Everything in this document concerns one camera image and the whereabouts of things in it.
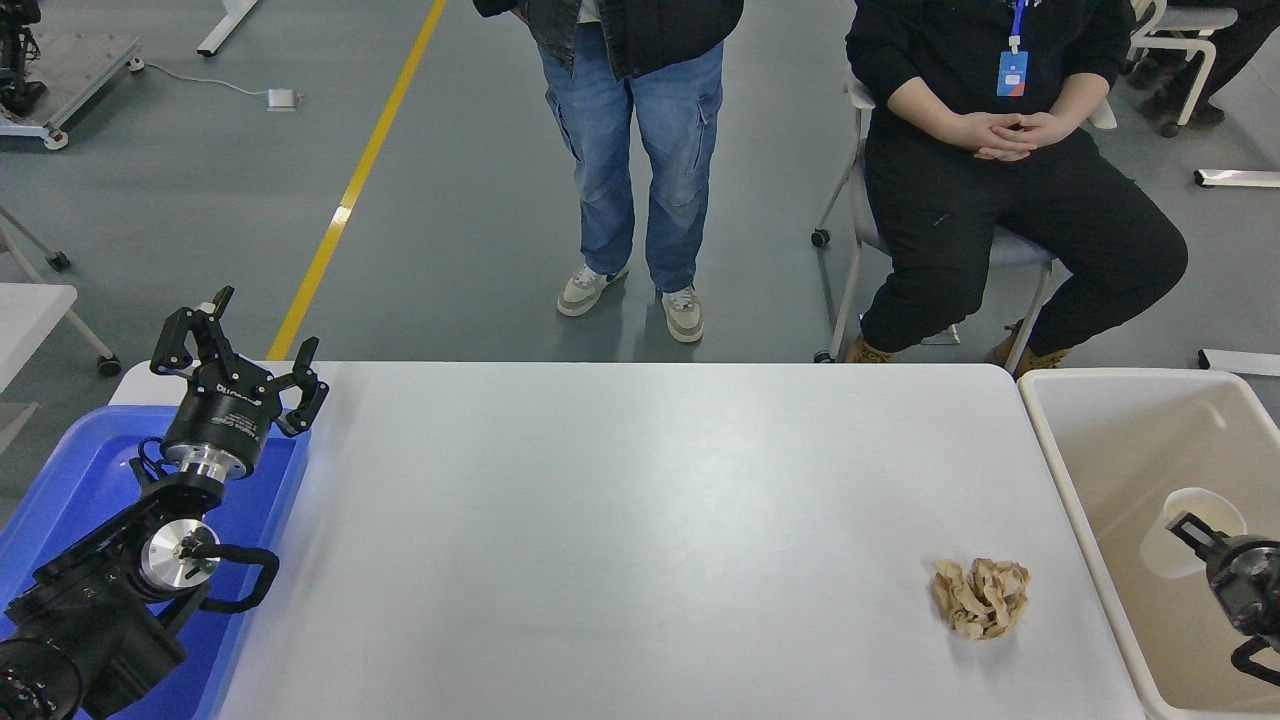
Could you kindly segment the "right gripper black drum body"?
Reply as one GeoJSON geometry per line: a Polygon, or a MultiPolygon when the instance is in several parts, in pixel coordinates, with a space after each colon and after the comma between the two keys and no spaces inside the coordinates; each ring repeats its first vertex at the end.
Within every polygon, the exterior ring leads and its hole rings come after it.
{"type": "Polygon", "coordinates": [[[1277,542],[1217,534],[1206,551],[1206,575],[1229,624],[1244,635],[1279,632],[1277,542]]]}

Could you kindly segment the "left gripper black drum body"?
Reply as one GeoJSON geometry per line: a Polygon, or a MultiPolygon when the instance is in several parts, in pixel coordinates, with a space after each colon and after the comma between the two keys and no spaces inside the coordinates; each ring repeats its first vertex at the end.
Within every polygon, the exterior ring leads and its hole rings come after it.
{"type": "Polygon", "coordinates": [[[250,361],[238,361],[232,372],[219,363],[196,368],[163,438],[164,462],[180,466],[204,455],[228,471],[252,471],[282,413],[279,395],[257,392],[271,379],[250,361]]]}

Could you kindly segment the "seated person's right hand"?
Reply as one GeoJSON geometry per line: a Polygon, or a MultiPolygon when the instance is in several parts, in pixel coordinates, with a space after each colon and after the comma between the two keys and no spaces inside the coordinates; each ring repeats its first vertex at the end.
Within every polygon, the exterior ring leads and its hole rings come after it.
{"type": "Polygon", "coordinates": [[[1020,123],[1018,114],[977,111],[952,115],[941,126],[940,138],[979,160],[1018,161],[1036,150],[1036,145],[1027,142],[1015,129],[1020,123]]]}

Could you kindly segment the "seated person's left hand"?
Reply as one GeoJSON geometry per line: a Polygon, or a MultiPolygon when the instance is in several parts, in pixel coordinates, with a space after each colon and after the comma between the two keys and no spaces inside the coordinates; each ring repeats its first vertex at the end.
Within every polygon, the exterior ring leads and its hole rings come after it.
{"type": "Polygon", "coordinates": [[[1007,136],[1012,142],[1028,145],[1028,152],[1032,152],[1061,142],[1078,131],[1083,122],[1083,117],[1042,111],[1023,115],[1021,120],[1009,129],[1007,136]]]}

